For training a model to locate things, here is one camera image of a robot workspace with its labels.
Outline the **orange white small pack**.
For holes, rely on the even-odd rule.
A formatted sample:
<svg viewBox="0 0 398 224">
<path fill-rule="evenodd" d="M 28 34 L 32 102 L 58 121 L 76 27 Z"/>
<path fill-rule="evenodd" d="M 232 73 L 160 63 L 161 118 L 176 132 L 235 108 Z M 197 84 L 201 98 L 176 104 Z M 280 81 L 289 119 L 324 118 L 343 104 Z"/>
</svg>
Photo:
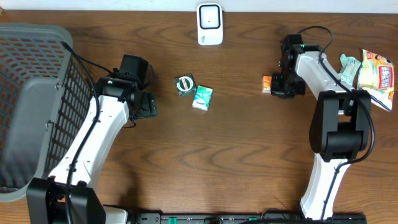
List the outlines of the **orange white small pack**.
<svg viewBox="0 0 398 224">
<path fill-rule="evenodd" d="M 262 77 L 262 92 L 263 93 L 271 92 L 271 82 L 272 82 L 272 77 L 265 76 L 265 75 Z"/>
</svg>

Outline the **round black red tin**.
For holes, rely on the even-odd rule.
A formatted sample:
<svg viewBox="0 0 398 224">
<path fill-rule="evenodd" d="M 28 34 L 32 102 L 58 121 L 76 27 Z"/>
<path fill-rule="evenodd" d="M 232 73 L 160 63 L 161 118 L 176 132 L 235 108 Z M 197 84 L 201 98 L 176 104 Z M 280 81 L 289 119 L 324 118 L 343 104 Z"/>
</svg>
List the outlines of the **round black red tin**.
<svg viewBox="0 0 398 224">
<path fill-rule="evenodd" d="M 197 85 L 191 73 L 178 77 L 174 81 L 179 97 L 191 95 L 197 90 Z"/>
</svg>

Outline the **green white small box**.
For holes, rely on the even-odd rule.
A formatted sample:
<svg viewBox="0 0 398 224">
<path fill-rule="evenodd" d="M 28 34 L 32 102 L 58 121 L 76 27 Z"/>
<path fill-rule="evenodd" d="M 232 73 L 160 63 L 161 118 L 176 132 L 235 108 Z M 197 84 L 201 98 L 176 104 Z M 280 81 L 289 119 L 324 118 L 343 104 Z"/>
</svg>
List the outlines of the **green white small box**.
<svg viewBox="0 0 398 224">
<path fill-rule="evenodd" d="M 212 95 L 212 88 L 199 85 L 193 99 L 192 107 L 199 110 L 208 111 Z"/>
</svg>

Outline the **teal white packet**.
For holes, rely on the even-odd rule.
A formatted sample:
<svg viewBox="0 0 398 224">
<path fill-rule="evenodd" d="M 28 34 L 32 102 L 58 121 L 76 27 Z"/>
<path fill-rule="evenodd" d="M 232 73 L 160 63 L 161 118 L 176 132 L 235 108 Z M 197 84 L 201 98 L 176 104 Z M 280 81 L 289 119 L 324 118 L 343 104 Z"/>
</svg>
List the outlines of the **teal white packet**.
<svg viewBox="0 0 398 224">
<path fill-rule="evenodd" d="M 347 84 L 353 86 L 355 76 L 361 66 L 361 62 L 354 57 L 345 54 L 340 56 L 341 70 L 338 73 L 340 78 Z"/>
</svg>

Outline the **white blue snack bag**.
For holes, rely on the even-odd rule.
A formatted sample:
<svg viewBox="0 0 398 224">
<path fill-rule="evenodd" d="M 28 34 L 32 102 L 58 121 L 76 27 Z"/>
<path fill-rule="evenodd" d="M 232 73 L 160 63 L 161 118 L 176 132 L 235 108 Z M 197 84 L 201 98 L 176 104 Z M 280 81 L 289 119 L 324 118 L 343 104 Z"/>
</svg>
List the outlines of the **white blue snack bag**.
<svg viewBox="0 0 398 224">
<path fill-rule="evenodd" d="M 362 56 L 357 89 L 367 91 L 374 105 L 391 113 L 394 99 L 394 62 L 365 49 L 362 49 Z"/>
</svg>

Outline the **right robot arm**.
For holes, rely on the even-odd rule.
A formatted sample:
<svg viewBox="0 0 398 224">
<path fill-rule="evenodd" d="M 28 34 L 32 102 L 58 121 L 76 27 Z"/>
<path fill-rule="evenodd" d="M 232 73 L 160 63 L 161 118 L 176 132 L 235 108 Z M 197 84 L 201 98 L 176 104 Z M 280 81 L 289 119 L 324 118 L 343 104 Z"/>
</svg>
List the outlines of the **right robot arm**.
<svg viewBox="0 0 398 224">
<path fill-rule="evenodd" d="M 287 35 L 280 49 L 281 71 L 272 75 L 271 94 L 288 99 L 310 89 L 317 100 L 309 130 L 314 163 L 301 213 L 309 220 L 330 220 L 346 170 L 374 143 L 371 96 L 341 80 L 324 50 L 304 44 L 300 34 Z"/>
</svg>

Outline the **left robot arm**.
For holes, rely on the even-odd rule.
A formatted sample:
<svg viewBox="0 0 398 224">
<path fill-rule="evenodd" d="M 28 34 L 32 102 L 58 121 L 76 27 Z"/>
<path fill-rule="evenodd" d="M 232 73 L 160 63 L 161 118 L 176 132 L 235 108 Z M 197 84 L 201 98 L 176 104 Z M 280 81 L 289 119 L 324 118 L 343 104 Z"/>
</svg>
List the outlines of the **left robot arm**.
<svg viewBox="0 0 398 224">
<path fill-rule="evenodd" d="M 33 178 L 28 185 L 31 223 L 127 223 L 128 211 L 103 205 L 96 186 L 122 127 L 153 116 L 157 116 L 155 96 L 141 90 L 138 78 L 100 78 L 67 153 L 49 177 Z"/>
</svg>

